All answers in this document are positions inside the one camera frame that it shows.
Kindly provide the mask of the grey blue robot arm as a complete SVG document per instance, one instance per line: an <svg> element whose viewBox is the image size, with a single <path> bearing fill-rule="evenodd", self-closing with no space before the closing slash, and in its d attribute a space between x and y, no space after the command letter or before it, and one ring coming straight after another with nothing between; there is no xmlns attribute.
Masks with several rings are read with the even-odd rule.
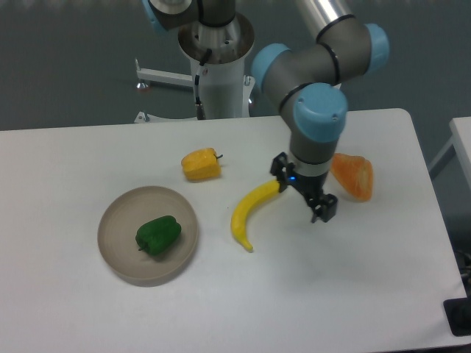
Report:
<svg viewBox="0 0 471 353"><path fill-rule="evenodd" d="M196 118L239 118L244 101L244 61L255 33L234 1L144 1L155 31L178 31L191 63ZM375 24L361 23L344 1L298 1L315 43L295 52L274 43L254 60L250 81L276 108L291 132L289 150L272 161L279 191L292 186L314 220L329 221L337 199L323 185L345 126L347 99L339 85L383 67L389 39Z"/></svg>

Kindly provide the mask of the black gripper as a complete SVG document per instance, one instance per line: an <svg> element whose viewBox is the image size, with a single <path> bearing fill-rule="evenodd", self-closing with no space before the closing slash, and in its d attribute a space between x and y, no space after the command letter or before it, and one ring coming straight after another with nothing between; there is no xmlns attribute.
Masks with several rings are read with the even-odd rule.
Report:
<svg viewBox="0 0 471 353"><path fill-rule="evenodd" d="M323 191L327 172L315 176L307 175L288 161L285 152L281 152L272 160L270 174L279 184L279 193L292 186L303 196L313 213L311 223L316 223L318 220L327 223L336 215L338 199L333 194L325 194Z"/></svg>

